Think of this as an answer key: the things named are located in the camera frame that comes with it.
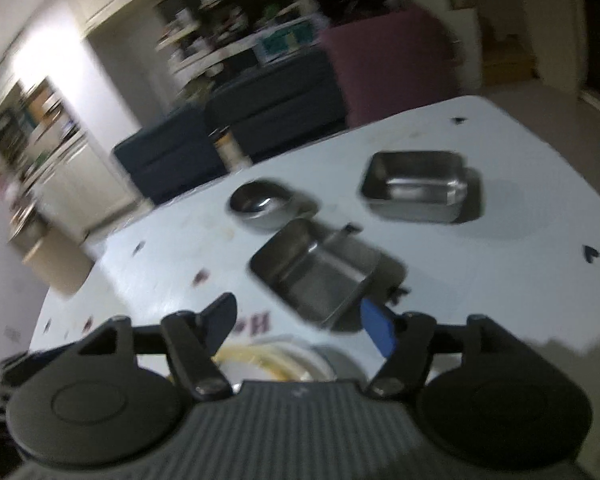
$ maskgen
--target maroon cloth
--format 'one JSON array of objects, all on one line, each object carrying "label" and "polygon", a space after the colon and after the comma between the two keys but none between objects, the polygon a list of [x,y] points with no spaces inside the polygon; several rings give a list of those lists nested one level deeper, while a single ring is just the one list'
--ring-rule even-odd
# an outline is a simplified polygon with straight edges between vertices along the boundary
[{"label": "maroon cloth", "polygon": [[328,28],[320,39],[352,128],[458,95],[445,28],[416,5]]}]

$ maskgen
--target white table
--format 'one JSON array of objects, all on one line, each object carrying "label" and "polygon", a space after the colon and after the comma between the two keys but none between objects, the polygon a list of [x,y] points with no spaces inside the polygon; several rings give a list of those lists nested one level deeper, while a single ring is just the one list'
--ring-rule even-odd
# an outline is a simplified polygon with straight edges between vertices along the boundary
[{"label": "white table", "polygon": [[[455,124],[457,116],[467,120]],[[368,159],[381,150],[462,153],[482,175],[484,215],[451,226],[374,216],[356,193]],[[251,316],[269,312],[270,332],[255,338],[293,334],[335,348],[374,374],[382,357],[365,333],[334,335],[303,324],[247,270],[268,237],[247,231],[225,206],[234,189],[261,176],[315,196],[319,219],[360,224],[360,237],[403,261],[412,292],[399,312],[458,324],[468,314],[487,314],[581,384],[595,411],[581,460],[600,478],[600,258],[588,264],[582,254],[583,244],[600,251],[600,197],[551,147],[477,97],[287,153],[155,210],[103,243],[97,267],[73,298],[49,292],[31,348],[80,338],[90,316],[94,327],[113,314],[151,324],[175,310],[199,311],[231,291],[247,322],[232,341],[251,340]],[[140,242],[144,248],[134,255]],[[201,269],[209,279],[192,286]],[[160,358],[142,362],[166,372]]]}]

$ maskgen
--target ribbed gray surface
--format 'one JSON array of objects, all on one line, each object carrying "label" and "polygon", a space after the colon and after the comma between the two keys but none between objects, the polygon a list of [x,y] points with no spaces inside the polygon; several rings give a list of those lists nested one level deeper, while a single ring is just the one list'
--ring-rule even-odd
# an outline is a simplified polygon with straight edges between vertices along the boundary
[{"label": "ribbed gray surface", "polygon": [[585,479],[561,464],[532,473],[496,473],[430,444],[397,403],[363,397],[349,383],[248,383],[240,394],[201,404],[152,455],[92,474],[29,464],[17,480],[486,480]]}]

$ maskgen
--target metal bowl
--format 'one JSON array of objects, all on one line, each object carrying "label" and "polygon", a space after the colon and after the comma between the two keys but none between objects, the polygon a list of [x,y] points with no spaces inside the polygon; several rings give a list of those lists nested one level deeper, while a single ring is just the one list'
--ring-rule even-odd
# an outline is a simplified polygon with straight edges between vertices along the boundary
[{"label": "metal bowl", "polygon": [[295,218],[301,204],[293,192],[272,180],[253,180],[240,186],[229,199],[229,210],[246,225],[277,231]]}]

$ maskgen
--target bottle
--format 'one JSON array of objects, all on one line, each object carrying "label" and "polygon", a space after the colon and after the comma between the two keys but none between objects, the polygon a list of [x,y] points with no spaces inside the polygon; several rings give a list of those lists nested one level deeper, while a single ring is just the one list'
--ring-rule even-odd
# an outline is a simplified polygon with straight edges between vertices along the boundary
[{"label": "bottle", "polygon": [[230,127],[218,128],[209,137],[216,147],[216,151],[220,155],[222,162],[224,162],[225,168],[230,173],[236,173],[253,165],[251,159],[244,154],[240,144],[235,140]]}]

